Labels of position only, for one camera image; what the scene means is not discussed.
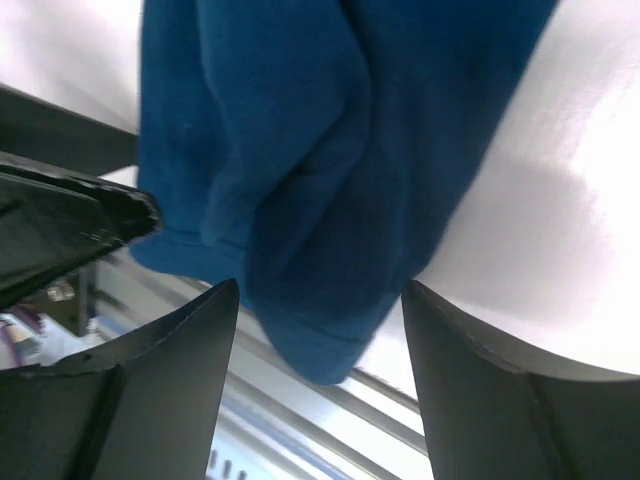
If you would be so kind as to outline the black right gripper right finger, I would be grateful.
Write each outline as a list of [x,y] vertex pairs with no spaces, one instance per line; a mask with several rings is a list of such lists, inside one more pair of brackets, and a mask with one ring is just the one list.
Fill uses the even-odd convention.
[[635,479],[639,379],[528,344],[419,282],[405,333],[437,479]]

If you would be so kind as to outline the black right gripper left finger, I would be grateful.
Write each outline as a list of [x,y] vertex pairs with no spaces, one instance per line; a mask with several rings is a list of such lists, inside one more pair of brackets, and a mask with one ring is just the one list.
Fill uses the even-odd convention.
[[232,280],[112,341],[1,374],[5,479],[201,479],[239,310]]

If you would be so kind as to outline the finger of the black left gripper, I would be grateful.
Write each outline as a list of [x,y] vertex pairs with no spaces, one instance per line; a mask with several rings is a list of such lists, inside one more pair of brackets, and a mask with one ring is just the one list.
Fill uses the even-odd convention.
[[146,192],[2,153],[1,306],[160,226]]

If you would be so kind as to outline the blue printed t shirt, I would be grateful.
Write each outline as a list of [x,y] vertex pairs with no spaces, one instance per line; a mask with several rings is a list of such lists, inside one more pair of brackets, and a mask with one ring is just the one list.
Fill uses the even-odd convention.
[[342,382],[468,191],[552,1],[148,1],[133,258],[235,279],[275,350]]

